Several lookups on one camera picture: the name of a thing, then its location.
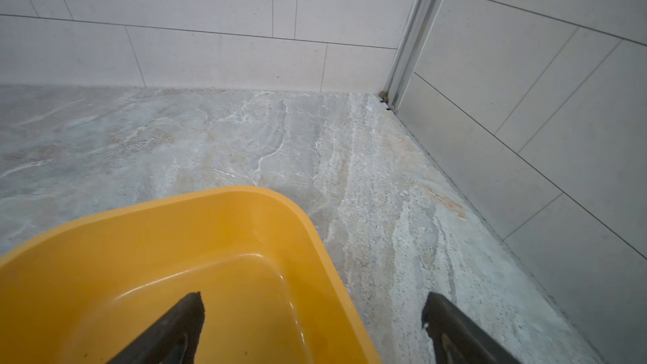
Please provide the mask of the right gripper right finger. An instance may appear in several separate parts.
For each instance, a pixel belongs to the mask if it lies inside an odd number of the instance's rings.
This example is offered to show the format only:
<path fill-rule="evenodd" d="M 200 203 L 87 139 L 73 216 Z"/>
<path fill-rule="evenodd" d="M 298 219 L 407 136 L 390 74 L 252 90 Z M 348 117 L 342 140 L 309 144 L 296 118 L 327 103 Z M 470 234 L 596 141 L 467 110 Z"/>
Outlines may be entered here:
<path fill-rule="evenodd" d="M 520 363 L 440 293 L 428 294 L 421 323 L 432 339 L 436 363 Z"/>

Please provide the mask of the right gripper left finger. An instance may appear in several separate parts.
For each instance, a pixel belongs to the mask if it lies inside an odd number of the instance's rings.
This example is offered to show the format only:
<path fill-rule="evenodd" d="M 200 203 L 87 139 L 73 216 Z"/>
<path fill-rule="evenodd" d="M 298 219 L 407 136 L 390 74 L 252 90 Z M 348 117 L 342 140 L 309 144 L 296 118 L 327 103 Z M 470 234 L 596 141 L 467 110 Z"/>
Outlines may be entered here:
<path fill-rule="evenodd" d="M 206 318 L 200 293 L 188 293 L 109 363 L 194 363 Z"/>

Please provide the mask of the yellow plastic bowl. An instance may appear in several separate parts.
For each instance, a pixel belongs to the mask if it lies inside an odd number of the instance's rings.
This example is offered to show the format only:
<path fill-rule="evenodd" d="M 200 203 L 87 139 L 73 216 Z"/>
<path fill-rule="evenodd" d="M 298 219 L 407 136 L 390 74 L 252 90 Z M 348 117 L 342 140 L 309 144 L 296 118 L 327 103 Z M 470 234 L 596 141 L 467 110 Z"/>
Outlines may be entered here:
<path fill-rule="evenodd" d="M 229 186 L 84 217 L 1 259 L 4 363 L 106 363 L 180 299 L 198 363 L 377 363 L 307 214 Z"/>

